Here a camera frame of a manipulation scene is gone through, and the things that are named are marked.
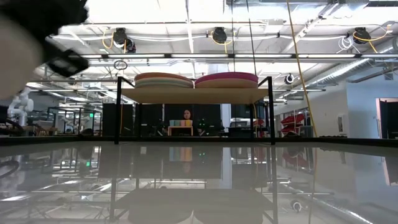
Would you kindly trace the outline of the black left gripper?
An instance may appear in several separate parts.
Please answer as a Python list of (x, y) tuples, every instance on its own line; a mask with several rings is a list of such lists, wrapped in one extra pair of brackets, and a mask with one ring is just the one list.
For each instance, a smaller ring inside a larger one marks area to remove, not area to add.
[[(57, 35), (63, 26), (76, 25), (88, 18), (86, 0), (14, 0), (1, 3), (1, 14), (44, 39)], [(63, 77), (72, 77), (89, 68), (89, 61), (72, 49), (51, 56), (46, 65)]]

